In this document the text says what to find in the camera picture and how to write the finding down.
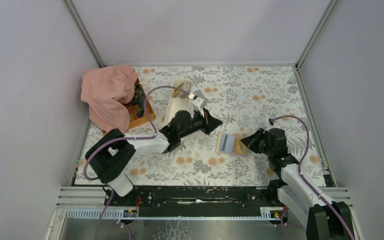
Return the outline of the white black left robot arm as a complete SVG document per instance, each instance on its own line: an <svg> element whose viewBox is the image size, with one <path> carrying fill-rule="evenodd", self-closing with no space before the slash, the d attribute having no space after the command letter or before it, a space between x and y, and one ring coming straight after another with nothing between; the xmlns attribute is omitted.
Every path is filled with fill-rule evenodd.
<svg viewBox="0 0 384 240"><path fill-rule="evenodd" d="M182 138L199 131L209 135L222 123L207 109L194 114L180 110L156 135L128 135L112 129L86 152L83 169L91 167L96 179L110 187L122 205L128 206L134 202L135 192L124 169L133 157L172 152L181 145Z"/></svg>

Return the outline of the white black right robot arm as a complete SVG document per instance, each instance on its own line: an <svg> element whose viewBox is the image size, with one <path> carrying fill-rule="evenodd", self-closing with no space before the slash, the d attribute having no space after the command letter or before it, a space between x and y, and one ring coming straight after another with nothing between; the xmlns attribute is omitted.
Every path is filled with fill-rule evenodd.
<svg viewBox="0 0 384 240"><path fill-rule="evenodd" d="M260 128L241 142L253 153L267 157L270 169L278 176L267 187L267 201L273 206L285 205L303 225L308 240L356 238L349 206L307 179L289 152L284 130Z"/></svg>

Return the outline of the white card with grey stripe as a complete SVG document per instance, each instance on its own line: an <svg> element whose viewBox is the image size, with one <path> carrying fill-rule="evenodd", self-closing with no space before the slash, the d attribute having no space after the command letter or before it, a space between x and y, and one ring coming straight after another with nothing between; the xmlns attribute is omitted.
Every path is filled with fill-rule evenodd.
<svg viewBox="0 0 384 240"><path fill-rule="evenodd" d="M223 133L220 137L218 150L221 153L233 154L235 150L236 136Z"/></svg>

